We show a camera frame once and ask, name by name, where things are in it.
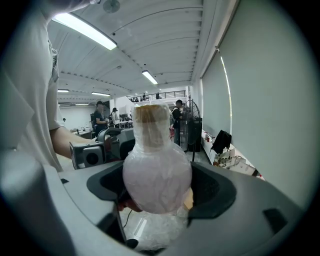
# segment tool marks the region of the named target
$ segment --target ceiling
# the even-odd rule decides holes
[[[58,94],[59,103],[101,99],[91,92],[114,99],[155,89],[143,70],[155,77],[158,88],[191,85],[206,1],[118,0],[120,9],[115,13],[104,10],[105,1],[74,14],[113,39],[117,43],[113,50],[60,23],[48,25],[52,46],[59,53],[59,89],[69,89]],[[214,16],[214,11],[207,13]]]

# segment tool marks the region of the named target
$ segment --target bubble wrap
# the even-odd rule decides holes
[[[183,150],[169,139],[169,108],[160,100],[132,109],[135,146],[123,164],[123,180],[143,211],[165,214],[181,207],[192,169]]]

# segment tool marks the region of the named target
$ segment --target wire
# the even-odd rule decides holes
[[[128,217],[126,218],[126,223],[124,224],[124,226],[122,227],[123,229],[126,227],[126,225],[128,224],[128,220],[129,220],[129,216],[130,213],[132,212],[132,210],[129,212]]]

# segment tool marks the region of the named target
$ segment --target sleeve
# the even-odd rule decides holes
[[[46,117],[50,131],[65,126],[58,104],[58,82],[49,85],[46,94]]]
[[[180,110],[179,110],[179,109],[175,109],[175,110],[172,112],[172,115],[173,115],[173,118],[174,118],[174,119],[179,119],[179,117],[181,116]]]

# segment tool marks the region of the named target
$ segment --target white shirt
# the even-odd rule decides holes
[[[115,124],[115,125],[118,125],[119,124],[119,117],[118,117],[118,114],[117,112],[112,112],[112,122]]]
[[[11,115],[7,120],[13,129],[21,130],[17,149],[59,172],[62,168],[49,132],[64,126],[57,100],[58,83],[54,81],[58,78],[58,62],[54,62],[46,20],[39,9],[34,10],[21,22],[8,45],[0,65],[0,79],[5,77],[10,97],[21,99],[12,102],[12,113],[31,112],[25,124],[21,117]]]

